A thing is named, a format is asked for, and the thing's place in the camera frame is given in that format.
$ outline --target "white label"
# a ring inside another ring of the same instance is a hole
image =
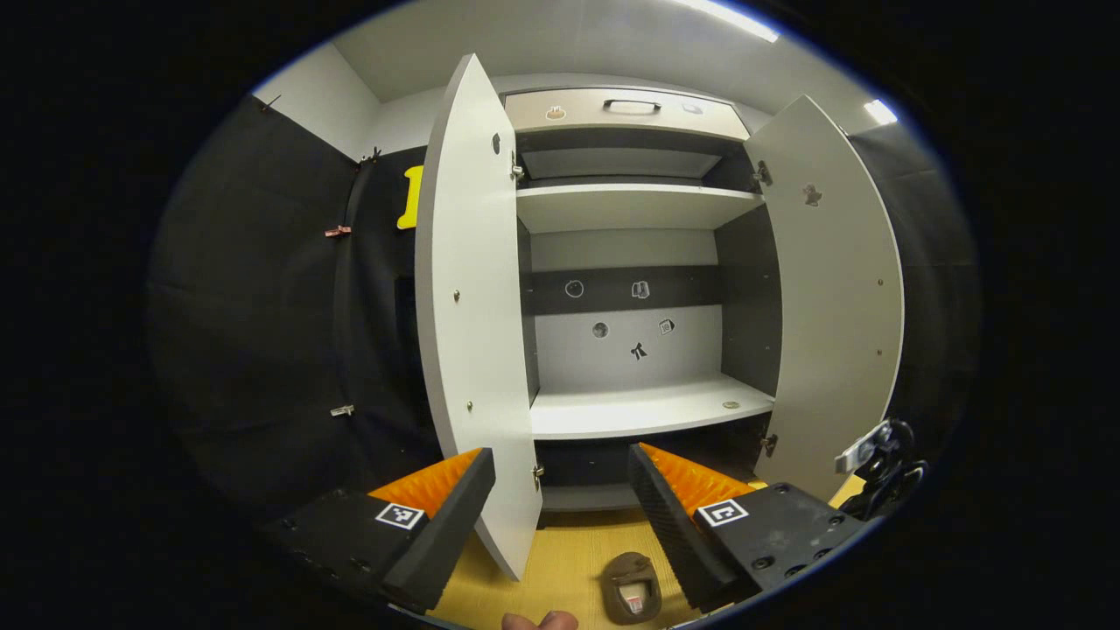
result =
[[[381,510],[376,520],[380,520],[385,525],[400,527],[401,529],[412,529],[416,527],[417,522],[420,521],[421,515],[423,515],[423,510],[390,503],[385,506],[384,510]]]
[[[739,520],[740,518],[746,517],[747,510],[744,510],[743,507],[734,500],[728,499],[727,501],[720,501],[719,503],[712,503],[700,508],[700,515],[708,521],[708,525],[719,527],[731,522],[732,520]]]

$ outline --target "cabinet door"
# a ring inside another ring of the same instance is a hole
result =
[[[746,141],[763,184],[782,278],[782,360],[756,474],[830,500],[833,457],[883,420],[903,335],[902,267],[879,191],[809,96]]]
[[[417,211],[417,324],[446,456],[494,450],[476,530],[513,580],[541,510],[533,478],[517,267],[513,126],[474,55],[459,62],[424,156]]]

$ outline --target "small brown object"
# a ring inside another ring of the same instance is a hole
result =
[[[599,576],[607,617],[619,626],[648,621],[661,612],[661,584],[650,558],[627,552],[610,560]],[[624,586],[644,584],[644,594],[623,593]]]

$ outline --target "finger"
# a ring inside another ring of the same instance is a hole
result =
[[[579,628],[579,620],[570,612],[554,610],[544,615],[541,621],[541,630],[576,630]]]
[[[535,623],[512,612],[502,617],[502,630],[540,630]]]

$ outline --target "yellow floor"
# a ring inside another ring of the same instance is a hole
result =
[[[830,503],[839,506],[859,492],[860,481],[849,480]],[[750,485],[766,487],[762,481],[753,481]],[[625,552],[638,552],[653,560],[661,582],[662,605],[656,618],[624,627],[607,619],[598,575],[607,563]],[[669,559],[641,510],[550,517],[549,527],[533,538],[529,566],[521,582],[506,578],[472,534],[439,606],[428,614],[475,630],[498,630],[506,612],[540,621],[550,610],[575,614],[582,630],[659,630],[700,617],[700,611],[690,609],[684,600]]]

